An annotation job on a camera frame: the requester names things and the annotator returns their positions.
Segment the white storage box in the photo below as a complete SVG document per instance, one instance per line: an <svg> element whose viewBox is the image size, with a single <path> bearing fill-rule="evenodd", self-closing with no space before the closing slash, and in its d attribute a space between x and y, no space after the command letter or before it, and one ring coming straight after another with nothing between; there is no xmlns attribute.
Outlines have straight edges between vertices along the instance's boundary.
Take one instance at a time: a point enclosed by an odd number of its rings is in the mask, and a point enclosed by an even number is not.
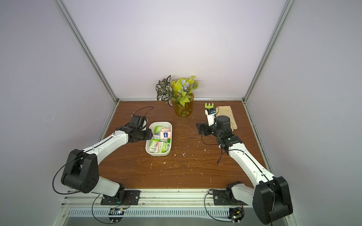
<svg viewBox="0 0 362 226"><path fill-rule="evenodd" d="M159 143L156 146L156 149L154 151L151 151L149 149L149 145L151 140L147 140L146 142L146 146L145 146L145 150L148 154L150 154L151 156L166 156L170 153L171 151L171 146L172 146L172 135L170 139L160 139L160 133L154 133L154 129L156 126L163 126L163 127L168 127L169 131L173 131L173 127L171 125L171 123L166 122L166 121L159 121L159 122L154 122L152 123L149 128L152 131L153 134L153 138L157 138L159 139Z"/></svg>

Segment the pink tissue pack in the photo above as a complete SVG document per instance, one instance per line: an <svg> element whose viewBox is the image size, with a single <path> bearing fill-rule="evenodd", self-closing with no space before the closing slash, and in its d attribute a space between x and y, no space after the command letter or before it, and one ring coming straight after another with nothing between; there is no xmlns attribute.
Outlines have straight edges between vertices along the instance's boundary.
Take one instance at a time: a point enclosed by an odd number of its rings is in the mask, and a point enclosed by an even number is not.
<svg viewBox="0 0 362 226"><path fill-rule="evenodd" d="M171 131L161 131L160 132L160 139L170 139L172 135Z"/></svg>

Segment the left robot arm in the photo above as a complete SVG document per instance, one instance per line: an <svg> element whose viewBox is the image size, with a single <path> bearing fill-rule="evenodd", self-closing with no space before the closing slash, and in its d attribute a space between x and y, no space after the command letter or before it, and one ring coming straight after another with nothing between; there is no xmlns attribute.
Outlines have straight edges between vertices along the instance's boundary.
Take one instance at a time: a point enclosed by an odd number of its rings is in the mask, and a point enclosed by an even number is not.
<svg viewBox="0 0 362 226"><path fill-rule="evenodd" d="M117 128L111 135L83 150L75 149L68 155L61 176L61 183L81 193L96 193L117 199L125 197L124 185L103 178L99 164L111 153L128 143L151 140L152 131L147 128L145 116L133 115L131 121Z"/></svg>

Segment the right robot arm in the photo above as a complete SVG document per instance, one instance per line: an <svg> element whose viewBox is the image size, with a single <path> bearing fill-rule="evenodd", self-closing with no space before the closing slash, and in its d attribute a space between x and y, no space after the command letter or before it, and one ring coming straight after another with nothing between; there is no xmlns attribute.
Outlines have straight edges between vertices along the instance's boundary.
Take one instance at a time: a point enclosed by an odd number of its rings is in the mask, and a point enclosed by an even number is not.
<svg viewBox="0 0 362 226"><path fill-rule="evenodd" d="M224 154L229 155L246 173L252 183L229 185L228 193L235 201L253 207L259 220L267 225L293 213L289 186L283 177L275 177L247 150L242 140L234 135L227 116L207 117L207 123L197 123L202 136L214 135Z"/></svg>

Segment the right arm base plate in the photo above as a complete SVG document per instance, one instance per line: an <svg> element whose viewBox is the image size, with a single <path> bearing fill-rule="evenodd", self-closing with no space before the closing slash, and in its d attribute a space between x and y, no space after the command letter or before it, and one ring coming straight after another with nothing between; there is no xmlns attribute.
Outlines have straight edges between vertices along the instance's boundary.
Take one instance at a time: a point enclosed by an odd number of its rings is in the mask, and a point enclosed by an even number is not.
<svg viewBox="0 0 362 226"><path fill-rule="evenodd" d="M211 189L209 193L213 197L214 205L244 205L242 201L236 200L228 191Z"/></svg>

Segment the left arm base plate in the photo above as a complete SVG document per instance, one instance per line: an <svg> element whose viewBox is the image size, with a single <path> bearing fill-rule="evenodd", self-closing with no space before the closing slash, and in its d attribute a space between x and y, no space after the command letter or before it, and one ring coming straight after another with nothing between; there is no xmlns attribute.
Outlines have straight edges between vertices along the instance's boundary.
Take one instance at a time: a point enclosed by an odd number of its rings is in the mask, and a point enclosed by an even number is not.
<svg viewBox="0 0 362 226"><path fill-rule="evenodd" d="M115 196L103 195L101 205L138 205L140 190L122 190Z"/></svg>

